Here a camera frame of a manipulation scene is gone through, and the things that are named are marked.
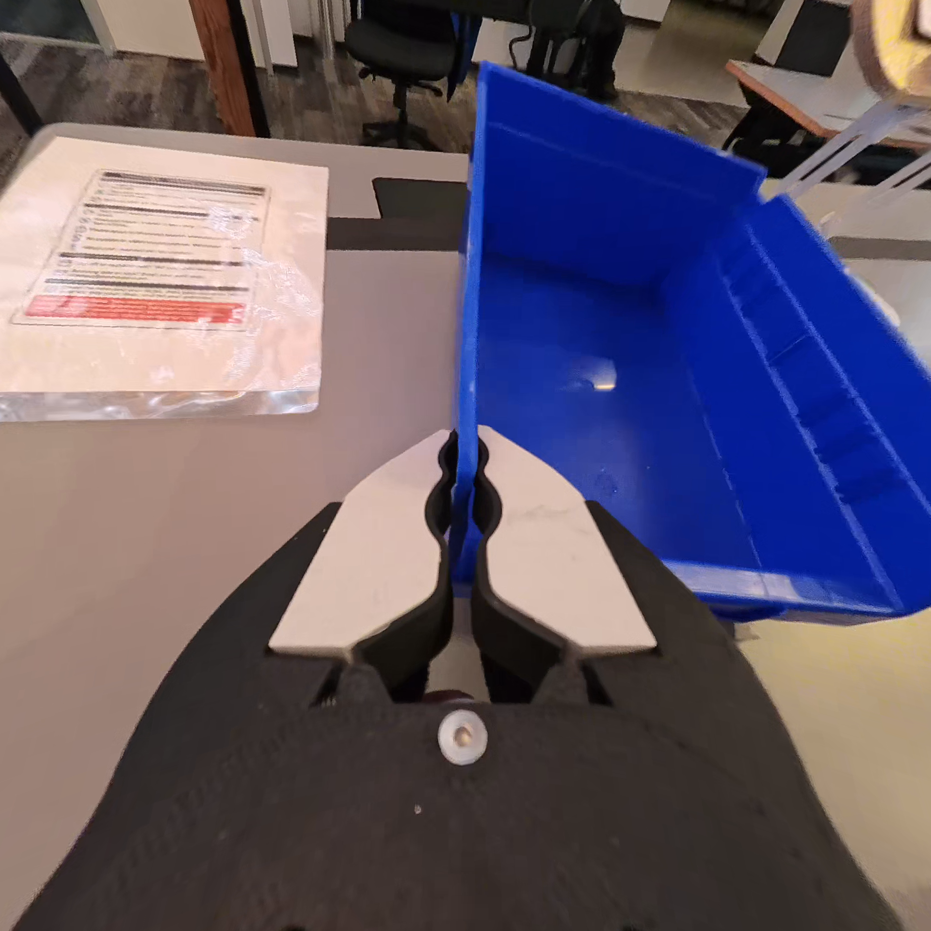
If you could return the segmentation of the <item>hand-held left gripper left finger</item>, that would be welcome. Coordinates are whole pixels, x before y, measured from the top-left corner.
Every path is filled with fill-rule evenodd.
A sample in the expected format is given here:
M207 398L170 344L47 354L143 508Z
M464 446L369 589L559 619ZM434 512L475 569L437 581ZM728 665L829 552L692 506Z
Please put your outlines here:
M456 432L438 430L355 485L271 635L272 654L366 665L402 695L425 683L452 631L456 461Z

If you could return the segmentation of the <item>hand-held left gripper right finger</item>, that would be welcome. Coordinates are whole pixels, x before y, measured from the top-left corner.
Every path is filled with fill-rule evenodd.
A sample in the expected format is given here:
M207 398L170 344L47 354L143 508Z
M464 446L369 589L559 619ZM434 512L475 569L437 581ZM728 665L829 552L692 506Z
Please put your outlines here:
M583 495L488 425L469 512L472 635L495 704L531 703L547 675L658 646Z

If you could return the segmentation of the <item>blue plastic storage bin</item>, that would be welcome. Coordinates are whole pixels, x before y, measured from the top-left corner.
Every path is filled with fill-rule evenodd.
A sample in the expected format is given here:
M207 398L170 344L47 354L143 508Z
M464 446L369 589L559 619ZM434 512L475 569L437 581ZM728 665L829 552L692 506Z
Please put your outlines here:
M460 495L487 426L706 603L930 600L929 371L762 170L482 66Z

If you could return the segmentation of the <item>laminated instruction sheet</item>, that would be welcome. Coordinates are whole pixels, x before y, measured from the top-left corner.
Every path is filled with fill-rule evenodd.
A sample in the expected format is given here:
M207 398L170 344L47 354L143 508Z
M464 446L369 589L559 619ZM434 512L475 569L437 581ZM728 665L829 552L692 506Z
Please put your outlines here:
M313 411L330 181L47 142L2 192L2 422Z

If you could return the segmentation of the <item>white table with brown edge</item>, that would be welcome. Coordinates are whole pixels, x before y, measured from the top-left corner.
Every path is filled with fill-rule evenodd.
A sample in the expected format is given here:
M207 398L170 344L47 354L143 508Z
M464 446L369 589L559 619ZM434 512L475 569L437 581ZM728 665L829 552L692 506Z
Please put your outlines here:
M730 60L726 71L750 92L808 134L829 140L879 102L862 76L824 77ZM880 140L915 153L929 150L929 112L911 117Z

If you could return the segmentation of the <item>white cabinet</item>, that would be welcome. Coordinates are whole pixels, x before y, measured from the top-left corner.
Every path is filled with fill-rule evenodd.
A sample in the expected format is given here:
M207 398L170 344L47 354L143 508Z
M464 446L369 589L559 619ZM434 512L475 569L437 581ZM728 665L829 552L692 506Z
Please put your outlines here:
M107 53L205 60L188 1L82 1L81 6Z

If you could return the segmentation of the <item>tan round object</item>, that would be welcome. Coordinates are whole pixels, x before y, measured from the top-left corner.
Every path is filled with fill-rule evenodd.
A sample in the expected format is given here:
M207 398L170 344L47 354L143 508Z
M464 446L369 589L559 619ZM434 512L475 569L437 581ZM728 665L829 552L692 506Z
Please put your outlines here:
M930 100L930 3L853 1L855 57L881 99L917 105Z

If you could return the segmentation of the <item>wooden post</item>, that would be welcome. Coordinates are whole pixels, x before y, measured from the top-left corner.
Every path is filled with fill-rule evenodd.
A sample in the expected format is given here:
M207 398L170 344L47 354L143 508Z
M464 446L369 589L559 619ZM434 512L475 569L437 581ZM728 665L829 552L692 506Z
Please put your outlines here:
M228 134L255 137L232 15L226 1L190 1L217 113Z

